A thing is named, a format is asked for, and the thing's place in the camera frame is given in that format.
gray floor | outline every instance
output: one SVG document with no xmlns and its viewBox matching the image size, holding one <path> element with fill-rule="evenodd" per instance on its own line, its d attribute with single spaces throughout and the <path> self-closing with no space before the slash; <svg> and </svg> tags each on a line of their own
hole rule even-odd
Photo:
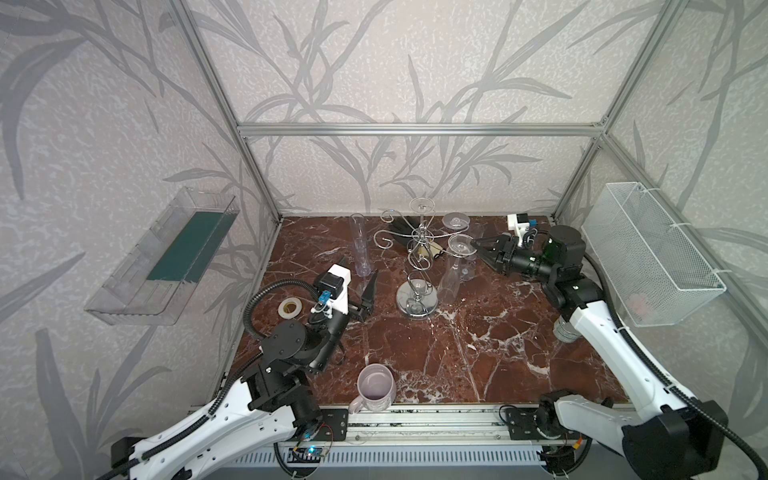
<svg viewBox="0 0 768 480">
<path fill-rule="evenodd" d="M 209 480 L 287 480 L 288 475 L 279 468 L 222 468 L 208 477 Z M 552 475 L 539 467 L 403 467 L 403 468 L 320 468 L 310 477 L 312 480 L 548 480 Z M 592 449 L 584 463 L 569 475 L 571 480 L 592 478 L 621 478 L 639 480 L 623 457 L 609 452 L 600 445 Z"/>
</svg>

robotic arm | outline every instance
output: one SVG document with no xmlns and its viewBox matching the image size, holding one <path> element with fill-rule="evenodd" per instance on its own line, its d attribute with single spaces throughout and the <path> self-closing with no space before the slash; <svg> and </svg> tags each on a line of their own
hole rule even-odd
<svg viewBox="0 0 768 480">
<path fill-rule="evenodd" d="M 547 299 L 561 313 L 555 335 L 566 342 L 583 336 L 636 410 L 617 412 L 573 392 L 552 392 L 541 397 L 540 432 L 557 437 L 567 429 L 588 435 L 626 457 L 644 480 L 688 478 L 717 467 L 723 433 L 706 417 L 727 425 L 725 412 L 714 401 L 696 400 L 621 323 L 607 293 L 581 273 L 586 245 L 576 229 L 553 226 L 541 254 L 520 248 L 510 233 L 473 245 L 496 272 L 520 273 L 542 283 Z M 593 266 L 605 287 L 600 267 Z"/>
<path fill-rule="evenodd" d="M 306 374 L 326 368 L 351 317 L 363 321 L 373 311 L 377 275 L 358 304 L 348 298 L 350 271 L 330 267 L 313 284 L 319 300 L 307 325 L 296 319 L 278 324 L 215 400 L 181 422 L 148 439 L 113 444 L 114 470 L 98 480 L 121 473 L 130 480 L 202 478 L 260 446 L 311 439 L 323 414 Z"/>
</svg>

tape roll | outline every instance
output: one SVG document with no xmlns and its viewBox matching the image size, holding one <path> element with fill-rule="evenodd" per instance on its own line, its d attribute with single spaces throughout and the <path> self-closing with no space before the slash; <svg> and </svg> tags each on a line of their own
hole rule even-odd
<svg viewBox="0 0 768 480">
<path fill-rule="evenodd" d="M 296 318 L 301 313 L 301 300 L 295 296 L 286 298 L 277 307 L 277 314 L 286 320 Z"/>
</svg>

red marble surface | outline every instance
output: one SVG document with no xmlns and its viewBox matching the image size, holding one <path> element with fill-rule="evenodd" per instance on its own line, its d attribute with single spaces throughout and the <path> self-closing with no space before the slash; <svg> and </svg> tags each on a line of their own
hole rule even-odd
<svg viewBox="0 0 768 480">
<path fill-rule="evenodd" d="M 545 223 L 544 217 L 538 218 Z M 476 217 L 485 236 L 506 231 L 504 217 Z M 367 219 L 368 236 L 386 227 L 378 217 Z M 545 235 L 540 235 L 542 242 Z M 445 239 L 440 242 L 447 246 Z M 278 236 L 263 285 L 287 277 L 312 282 L 342 255 L 352 259 L 346 217 L 286 218 Z M 503 277 L 481 260 L 474 279 L 464 282 L 455 305 L 441 306 L 432 318 L 411 320 L 395 305 L 395 291 L 406 280 L 405 247 L 380 250 L 371 240 L 369 254 L 379 269 L 376 311 L 365 323 L 352 321 L 343 338 L 346 358 L 310 381 L 320 404 L 348 403 L 357 396 L 359 371 L 368 363 L 387 365 L 397 381 L 397 402 L 537 402 L 540 394 L 572 389 L 590 400 L 612 396 L 626 399 L 613 374 L 583 339 L 558 342 L 552 324 L 558 313 L 541 287 L 513 274 Z M 429 275 L 436 285 L 446 265 L 438 258 Z M 364 287 L 354 266 L 350 297 L 358 300 Z M 298 296 L 312 306 L 299 287 L 278 290 L 254 313 L 254 325 L 268 333 L 281 320 L 277 307 Z M 232 370 L 257 351 L 243 334 Z M 342 360 L 337 351 L 334 362 Z"/>
</svg>

transparent plastic bin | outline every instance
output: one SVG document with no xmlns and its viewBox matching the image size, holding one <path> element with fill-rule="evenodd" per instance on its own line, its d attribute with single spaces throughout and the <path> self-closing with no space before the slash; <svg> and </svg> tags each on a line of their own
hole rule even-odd
<svg viewBox="0 0 768 480">
<path fill-rule="evenodd" d="M 85 311 L 110 325 L 174 325 L 239 212 L 232 194 L 182 188 Z"/>
<path fill-rule="evenodd" d="M 606 184 L 581 229 L 635 326 L 679 323 L 726 289 L 642 184 Z"/>
</svg>

